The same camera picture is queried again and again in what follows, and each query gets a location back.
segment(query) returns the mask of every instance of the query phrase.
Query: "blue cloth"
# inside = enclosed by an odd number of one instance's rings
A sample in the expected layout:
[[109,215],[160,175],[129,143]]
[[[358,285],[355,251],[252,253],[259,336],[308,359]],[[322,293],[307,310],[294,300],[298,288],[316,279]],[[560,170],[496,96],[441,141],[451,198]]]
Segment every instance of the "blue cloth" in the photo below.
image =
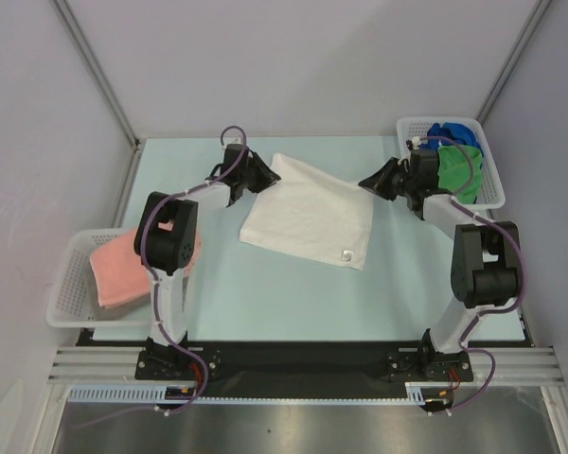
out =
[[[461,125],[459,123],[444,123],[443,126],[439,126],[439,123],[434,123],[431,128],[427,131],[427,135],[442,135],[452,139],[459,145],[469,145],[478,148],[484,156],[482,151],[482,146],[477,141],[475,134],[467,126]],[[448,146],[450,143],[442,142],[443,146]],[[439,140],[428,140],[426,144],[421,144],[421,148],[438,149]]]

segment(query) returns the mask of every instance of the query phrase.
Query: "white laundry basket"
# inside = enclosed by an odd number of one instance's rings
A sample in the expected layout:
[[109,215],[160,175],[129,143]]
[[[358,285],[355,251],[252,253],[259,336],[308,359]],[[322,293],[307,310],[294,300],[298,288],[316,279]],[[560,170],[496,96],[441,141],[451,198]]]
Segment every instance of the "white laundry basket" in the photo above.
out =
[[57,285],[48,301],[48,324],[59,328],[98,328],[147,326],[151,323],[148,306],[139,307],[118,320],[95,320],[91,308],[93,292],[89,291],[84,279],[85,273],[92,272],[91,252],[126,232],[126,229],[83,230],[72,237],[63,255]]
[[401,118],[398,120],[397,130],[399,150],[402,156],[408,152],[406,141],[417,135],[427,135],[427,131],[434,123],[439,123],[440,125],[443,123],[460,123],[473,131],[484,152],[484,159],[482,164],[482,188],[478,193],[476,203],[471,205],[471,208],[475,211],[501,208],[505,204],[505,192],[503,192],[499,172],[494,164],[484,130],[482,130],[482,125],[478,121],[472,118],[452,116],[408,116]]

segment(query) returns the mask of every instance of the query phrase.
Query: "white wall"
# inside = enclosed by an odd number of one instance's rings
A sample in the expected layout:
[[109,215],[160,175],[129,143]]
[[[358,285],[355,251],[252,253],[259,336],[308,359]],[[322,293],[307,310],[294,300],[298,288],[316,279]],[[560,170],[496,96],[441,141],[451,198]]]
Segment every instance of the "white wall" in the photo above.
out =
[[107,226],[131,149],[48,1],[0,1],[0,396],[24,381],[22,452],[63,332],[44,321],[77,230]]
[[477,115],[535,0],[70,0],[135,131],[392,133]]
[[528,260],[528,320],[568,383],[568,0],[554,2],[486,133]]

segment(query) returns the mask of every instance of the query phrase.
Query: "orange towel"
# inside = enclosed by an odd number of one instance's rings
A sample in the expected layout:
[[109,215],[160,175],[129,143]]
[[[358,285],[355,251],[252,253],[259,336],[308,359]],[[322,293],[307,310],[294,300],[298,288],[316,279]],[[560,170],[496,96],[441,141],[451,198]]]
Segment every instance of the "orange towel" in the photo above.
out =
[[[150,293],[150,278],[134,253],[136,229],[114,238],[91,253],[90,261],[97,281],[101,307],[117,307]],[[186,276],[200,255],[200,234],[196,233],[194,252],[186,268]]]

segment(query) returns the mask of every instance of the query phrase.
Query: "reflective floor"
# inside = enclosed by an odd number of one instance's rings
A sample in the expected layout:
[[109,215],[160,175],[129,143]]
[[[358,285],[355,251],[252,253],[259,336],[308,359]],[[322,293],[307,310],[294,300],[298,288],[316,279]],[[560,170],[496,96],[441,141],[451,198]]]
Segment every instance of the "reflective floor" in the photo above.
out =
[[416,407],[195,405],[75,428],[126,408],[67,404],[53,454],[559,452],[538,388],[491,388],[453,417]]

